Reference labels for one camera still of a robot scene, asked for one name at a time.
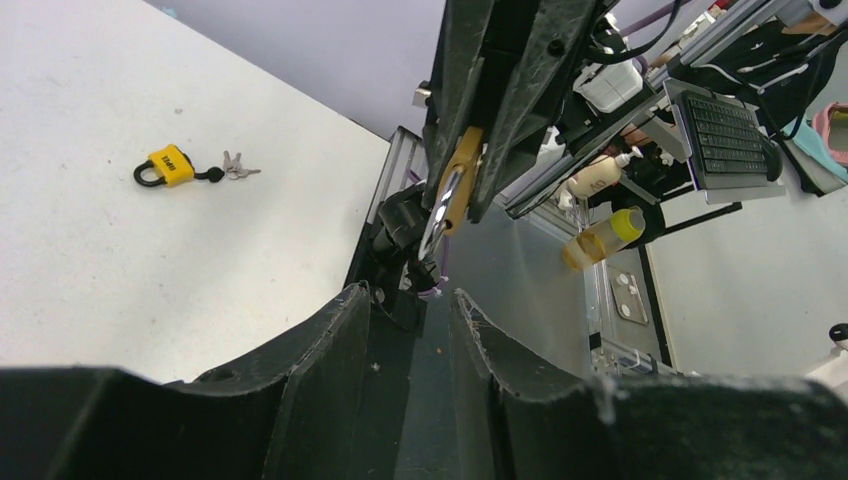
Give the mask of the silver key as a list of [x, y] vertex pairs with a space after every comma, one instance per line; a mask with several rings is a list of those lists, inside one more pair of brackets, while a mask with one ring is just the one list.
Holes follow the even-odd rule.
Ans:
[[211, 167], [203, 172], [195, 172], [193, 178], [199, 181], [209, 183], [218, 183], [224, 179], [241, 180], [250, 176], [260, 174], [261, 169], [246, 168], [242, 164], [242, 153], [236, 152], [231, 154], [229, 151], [223, 152], [223, 163], [221, 167]]

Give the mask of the brass padlock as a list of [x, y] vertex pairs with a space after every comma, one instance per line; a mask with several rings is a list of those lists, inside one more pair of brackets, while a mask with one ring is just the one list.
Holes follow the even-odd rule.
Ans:
[[434, 253], [441, 240], [453, 235], [461, 224], [469, 205], [483, 148], [483, 130], [468, 127], [438, 184], [437, 195], [419, 244], [417, 258], [420, 261]]

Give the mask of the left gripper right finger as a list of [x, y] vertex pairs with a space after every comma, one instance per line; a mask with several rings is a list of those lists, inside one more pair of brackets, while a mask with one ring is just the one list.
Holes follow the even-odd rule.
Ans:
[[592, 479], [594, 408], [583, 380], [450, 296], [459, 460], [464, 479]]

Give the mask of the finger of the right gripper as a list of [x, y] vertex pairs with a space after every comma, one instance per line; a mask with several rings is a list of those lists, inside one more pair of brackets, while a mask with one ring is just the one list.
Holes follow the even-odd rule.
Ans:
[[470, 125], [484, 66], [481, 49], [494, 7], [493, 1], [447, 1], [444, 5], [422, 130], [429, 168], [426, 206], [434, 203], [459, 136]]
[[568, 62], [578, 37], [596, 18], [595, 1], [542, 1], [534, 15], [524, 52], [506, 85], [478, 169], [468, 218], [478, 223], [498, 193], [511, 147], [555, 75]]

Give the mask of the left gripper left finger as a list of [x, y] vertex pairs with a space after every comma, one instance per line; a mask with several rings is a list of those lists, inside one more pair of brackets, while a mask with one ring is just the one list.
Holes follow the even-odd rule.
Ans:
[[345, 287], [311, 317], [190, 383], [174, 382], [175, 468], [193, 479], [340, 477], [362, 391], [371, 302]]

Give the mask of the yellow padlock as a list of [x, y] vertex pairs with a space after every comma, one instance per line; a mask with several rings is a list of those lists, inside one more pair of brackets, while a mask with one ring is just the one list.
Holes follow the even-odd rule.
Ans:
[[195, 178], [189, 157], [176, 145], [169, 144], [148, 155], [133, 171], [135, 182], [145, 188], [174, 187]]

